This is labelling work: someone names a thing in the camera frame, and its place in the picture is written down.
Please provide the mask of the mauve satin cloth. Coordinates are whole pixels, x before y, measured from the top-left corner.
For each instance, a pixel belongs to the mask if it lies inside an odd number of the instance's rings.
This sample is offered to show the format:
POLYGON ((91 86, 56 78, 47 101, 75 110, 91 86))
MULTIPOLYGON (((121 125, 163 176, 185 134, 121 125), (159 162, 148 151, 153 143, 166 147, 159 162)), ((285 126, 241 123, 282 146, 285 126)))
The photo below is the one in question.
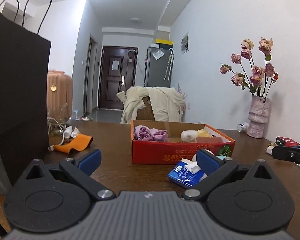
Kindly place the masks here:
POLYGON ((168 132, 163 129, 159 130, 139 125, 134 128, 134 136, 139 141, 166 141, 168 139, 168 132))

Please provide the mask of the white round foam sponge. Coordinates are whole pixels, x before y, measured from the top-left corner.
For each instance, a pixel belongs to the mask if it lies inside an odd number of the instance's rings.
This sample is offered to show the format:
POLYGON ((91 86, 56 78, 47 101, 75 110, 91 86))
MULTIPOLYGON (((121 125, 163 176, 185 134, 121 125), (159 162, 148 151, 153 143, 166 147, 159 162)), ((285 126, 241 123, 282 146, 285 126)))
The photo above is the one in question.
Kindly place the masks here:
MULTIPOLYGON (((205 150, 205 149, 202 149, 202 151, 205 153, 205 154, 210 154, 210 155, 214 155, 214 153, 210 150, 205 150)), ((200 156, 202 154, 198 151, 193 157, 192 157, 192 162, 197 162, 199 159, 200 159, 200 156)))

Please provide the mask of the blue tissue pack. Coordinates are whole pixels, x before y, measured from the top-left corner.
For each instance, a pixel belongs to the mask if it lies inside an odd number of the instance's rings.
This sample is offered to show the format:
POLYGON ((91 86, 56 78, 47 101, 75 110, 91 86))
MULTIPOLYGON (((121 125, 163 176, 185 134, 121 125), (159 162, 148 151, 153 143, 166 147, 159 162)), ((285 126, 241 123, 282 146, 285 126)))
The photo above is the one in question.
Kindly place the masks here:
POLYGON ((171 182, 186 189, 194 187, 206 177, 207 174, 199 168, 196 162, 192 161, 180 161, 168 174, 171 182))

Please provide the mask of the small white tube bottle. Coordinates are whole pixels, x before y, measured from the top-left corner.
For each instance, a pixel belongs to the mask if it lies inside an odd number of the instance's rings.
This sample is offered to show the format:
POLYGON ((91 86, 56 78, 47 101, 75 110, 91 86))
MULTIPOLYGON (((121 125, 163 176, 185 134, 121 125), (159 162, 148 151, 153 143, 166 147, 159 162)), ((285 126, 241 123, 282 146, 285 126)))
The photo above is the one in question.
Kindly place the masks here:
POLYGON ((77 127, 73 128, 72 126, 68 126, 64 131, 64 137, 65 139, 75 138, 77 137, 81 132, 77 127))

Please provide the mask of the white orange plush toy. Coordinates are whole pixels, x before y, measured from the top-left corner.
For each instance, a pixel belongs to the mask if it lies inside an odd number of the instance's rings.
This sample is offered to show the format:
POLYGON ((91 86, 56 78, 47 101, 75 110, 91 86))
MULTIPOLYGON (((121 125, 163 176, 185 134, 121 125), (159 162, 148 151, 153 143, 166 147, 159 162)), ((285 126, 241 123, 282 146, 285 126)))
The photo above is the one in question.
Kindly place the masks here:
POLYGON ((182 142, 196 142, 198 138, 211 138, 212 135, 205 129, 186 130, 181 133, 182 142))

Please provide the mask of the blue pet feeder stand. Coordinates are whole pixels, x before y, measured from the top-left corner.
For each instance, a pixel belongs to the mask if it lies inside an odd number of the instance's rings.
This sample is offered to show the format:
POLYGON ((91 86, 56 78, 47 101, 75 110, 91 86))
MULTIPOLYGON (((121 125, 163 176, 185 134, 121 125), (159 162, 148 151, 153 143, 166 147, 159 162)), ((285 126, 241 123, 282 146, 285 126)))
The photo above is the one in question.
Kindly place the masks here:
POLYGON ((83 116, 79 114, 79 110, 73 110, 72 115, 70 117, 70 120, 75 120, 75 121, 90 121, 89 116, 83 116))

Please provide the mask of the red orange cardboard box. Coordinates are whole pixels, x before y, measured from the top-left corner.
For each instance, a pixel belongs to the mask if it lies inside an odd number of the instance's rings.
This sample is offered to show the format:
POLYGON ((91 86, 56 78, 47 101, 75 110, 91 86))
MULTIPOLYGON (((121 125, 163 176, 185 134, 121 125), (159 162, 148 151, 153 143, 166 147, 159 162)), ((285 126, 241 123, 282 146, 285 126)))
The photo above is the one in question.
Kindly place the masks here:
POLYGON ((210 150, 214 155, 230 157, 236 141, 221 131, 207 124, 191 124, 183 122, 161 122, 149 120, 133 120, 130 124, 130 137, 132 141, 131 161, 133 164, 172 165, 181 159, 192 159, 198 150, 210 150), (146 126, 167 131, 165 141, 144 141, 137 139, 135 128, 146 126), (198 139, 194 142, 183 142, 183 131, 205 130, 210 138, 198 139))

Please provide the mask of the pink hard-shell suitcase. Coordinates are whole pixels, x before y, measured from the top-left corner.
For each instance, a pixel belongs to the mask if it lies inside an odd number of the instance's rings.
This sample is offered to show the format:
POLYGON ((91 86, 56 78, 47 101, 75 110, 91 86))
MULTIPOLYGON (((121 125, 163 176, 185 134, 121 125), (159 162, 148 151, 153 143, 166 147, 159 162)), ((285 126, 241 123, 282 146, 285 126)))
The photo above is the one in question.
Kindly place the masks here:
POLYGON ((50 106, 69 105, 72 115, 73 80, 65 72, 49 70, 47 73, 47 108, 50 106))

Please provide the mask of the dried pink rose bouquet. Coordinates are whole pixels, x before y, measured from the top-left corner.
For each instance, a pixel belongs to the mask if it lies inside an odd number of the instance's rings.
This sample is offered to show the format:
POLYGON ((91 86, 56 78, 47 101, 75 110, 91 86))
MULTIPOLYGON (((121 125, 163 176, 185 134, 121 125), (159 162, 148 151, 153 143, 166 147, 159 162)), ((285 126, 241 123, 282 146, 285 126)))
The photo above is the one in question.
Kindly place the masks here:
POLYGON ((239 71, 233 70, 228 64, 221 64, 219 72, 223 75, 232 74, 231 82, 242 90, 248 89, 250 94, 260 98, 266 98, 273 84, 278 80, 278 72, 271 64, 271 52, 273 50, 273 39, 262 37, 257 45, 258 51, 264 56, 264 66, 258 66, 253 58, 254 43, 245 38, 241 42, 239 54, 232 53, 230 59, 235 65, 240 66, 239 71))

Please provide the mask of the brown wooden chair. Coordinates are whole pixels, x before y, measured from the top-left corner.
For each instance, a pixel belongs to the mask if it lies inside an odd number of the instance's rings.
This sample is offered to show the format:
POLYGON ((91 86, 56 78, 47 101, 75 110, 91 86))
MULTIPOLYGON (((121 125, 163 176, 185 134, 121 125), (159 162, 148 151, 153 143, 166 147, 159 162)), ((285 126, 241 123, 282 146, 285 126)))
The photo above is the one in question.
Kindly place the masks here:
POLYGON ((136 119, 137 120, 149 120, 149 121, 155 121, 154 113, 152 110, 152 105, 149 96, 144 97, 143 103, 145 104, 145 108, 139 109, 136 119))

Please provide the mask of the dark brown entrance door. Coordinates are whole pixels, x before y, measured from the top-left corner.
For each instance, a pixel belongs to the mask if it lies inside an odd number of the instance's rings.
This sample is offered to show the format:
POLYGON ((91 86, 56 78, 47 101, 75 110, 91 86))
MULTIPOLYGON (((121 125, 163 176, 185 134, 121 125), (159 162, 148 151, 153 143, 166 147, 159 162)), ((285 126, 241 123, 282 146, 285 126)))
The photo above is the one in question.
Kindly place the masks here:
POLYGON ((98 107, 122 110, 117 93, 134 86, 138 48, 104 46, 101 57, 98 107))

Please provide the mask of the grey refrigerator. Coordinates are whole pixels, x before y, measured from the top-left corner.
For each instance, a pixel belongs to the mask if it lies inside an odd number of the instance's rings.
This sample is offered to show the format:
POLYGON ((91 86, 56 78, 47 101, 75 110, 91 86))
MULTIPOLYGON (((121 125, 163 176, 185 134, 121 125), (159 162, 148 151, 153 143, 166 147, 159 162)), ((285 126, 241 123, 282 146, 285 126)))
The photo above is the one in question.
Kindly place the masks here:
POLYGON ((171 86, 171 78, 169 81, 164 80, 170 48, 173 48, 173 46, 165 44, 151 44, 147 48, 144 87, 168 88, 171 86))

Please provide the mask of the black paper shopping bag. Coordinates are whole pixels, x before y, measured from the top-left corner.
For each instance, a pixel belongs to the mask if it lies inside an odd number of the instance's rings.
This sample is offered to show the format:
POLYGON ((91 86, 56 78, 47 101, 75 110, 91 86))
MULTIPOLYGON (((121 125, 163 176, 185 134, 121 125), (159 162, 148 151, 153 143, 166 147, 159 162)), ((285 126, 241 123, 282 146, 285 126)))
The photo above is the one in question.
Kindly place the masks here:
POLYGON ((51 42, 0 14, 0 194, 48 152, 51 42))

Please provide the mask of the yellow box on refrigerator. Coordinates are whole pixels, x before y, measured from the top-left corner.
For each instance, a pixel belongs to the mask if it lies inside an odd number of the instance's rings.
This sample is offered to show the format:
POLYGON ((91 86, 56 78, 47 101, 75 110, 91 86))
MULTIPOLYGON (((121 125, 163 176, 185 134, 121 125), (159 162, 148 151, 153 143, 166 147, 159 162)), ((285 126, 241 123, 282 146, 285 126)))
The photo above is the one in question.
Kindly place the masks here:
POLYGON ((165 44, 165 45, 169 45, 169 46, 172 46, 172 45, 173 45, 173 41, 170 41, 170 40, 162 40, 162 39, 156 39, 156 40, 155 40, 155 43, 158 43, 158 44, 165 44))

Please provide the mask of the wall electrical panel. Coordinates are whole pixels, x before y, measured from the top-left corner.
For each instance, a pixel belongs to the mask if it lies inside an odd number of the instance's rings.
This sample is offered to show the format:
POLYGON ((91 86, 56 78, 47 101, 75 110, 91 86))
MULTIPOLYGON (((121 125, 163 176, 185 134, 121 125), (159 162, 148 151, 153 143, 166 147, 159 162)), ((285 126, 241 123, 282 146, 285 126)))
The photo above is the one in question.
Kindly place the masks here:
POLYGON ((181 39, 181 53, 184 54, 189 51, 189 32, 181 39))

